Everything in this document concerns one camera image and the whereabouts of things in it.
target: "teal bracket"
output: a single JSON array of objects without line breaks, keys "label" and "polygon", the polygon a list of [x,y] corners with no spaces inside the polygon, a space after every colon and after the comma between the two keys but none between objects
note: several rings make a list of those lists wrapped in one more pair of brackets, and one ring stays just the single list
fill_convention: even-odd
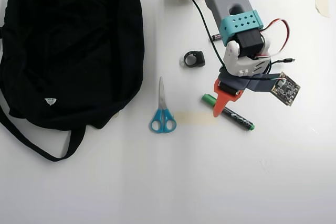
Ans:
[{"label": "teal bracket", "polygon": [[219,33],[222,36],[224,45],[226,46],[228,40],[235,36],[236,33],[247,31],[251,29],[262,29],[264,27],[259,14],[256,10],[240,13],[224,18],[219,28]]}]

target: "green marker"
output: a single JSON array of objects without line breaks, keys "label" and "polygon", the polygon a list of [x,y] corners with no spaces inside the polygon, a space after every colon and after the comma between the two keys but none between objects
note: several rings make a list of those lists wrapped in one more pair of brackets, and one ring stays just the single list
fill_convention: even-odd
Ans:
[{"label": "green marker", "polygon": [[[202,97],[202,101],[206,102],[207,104],[211,105],[212,107],[215,106],[217,99],[214,98],[210,94],[205,94]],[[222,114],[228,116],[235,122],[237,122],[239,125],[241,125],[243,128],[247,129],[248,131],[254,130],[255,126],[253,123],[251,123],[249,120],[243,118],[241,115],[238,115],[237,113],[233,112],[232,110],[228,109],[227,107],[224,108],[222,111]]]}]

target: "black strap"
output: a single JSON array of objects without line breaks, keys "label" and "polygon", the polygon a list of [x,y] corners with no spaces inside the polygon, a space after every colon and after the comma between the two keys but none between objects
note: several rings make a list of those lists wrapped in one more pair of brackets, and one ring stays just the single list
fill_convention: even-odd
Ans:
[{"label": "black strap", "polygon": [[23,143],[27,147],[31,148],[33,151],[37,152],[41,156],[53,162],[57,162],[71,157],[81,144],[86,131],[85,126],[79,129],[72,130],[68,152],[64,157],[58,158],[51,156],[49,153],[45,152],[44,150],[33,144],[31,141],[29,141],[25,136],[23,136],[22,133],[17,129],[17,127],[5,115],[1,106],[0,106],[0,123],[2,123],[21,143]]}]

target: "white label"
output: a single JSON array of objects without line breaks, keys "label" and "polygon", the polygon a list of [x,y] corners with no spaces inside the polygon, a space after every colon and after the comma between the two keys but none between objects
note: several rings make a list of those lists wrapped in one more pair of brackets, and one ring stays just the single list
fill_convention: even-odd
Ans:
[{"label": "white label", "polygon": [[54,105],[55,102],[57,101],[57,99],[55,99],[55,98],[46,98],[45,100],[47,101],[47,103],[48,103],[50,106]]}]

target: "black ring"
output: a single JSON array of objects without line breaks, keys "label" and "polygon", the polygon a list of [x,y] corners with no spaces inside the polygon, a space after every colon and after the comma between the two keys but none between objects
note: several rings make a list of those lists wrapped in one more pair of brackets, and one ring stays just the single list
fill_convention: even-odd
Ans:
[{"label": "black ring", "polygon": [[[187,58],[189,56],[194,56],[196,58],[196,62],[192,65],[188,65]],[[184,56],[184,64],[189,68],[202,67],[205,65],[205,59],[202,51],[190,51]]]}]

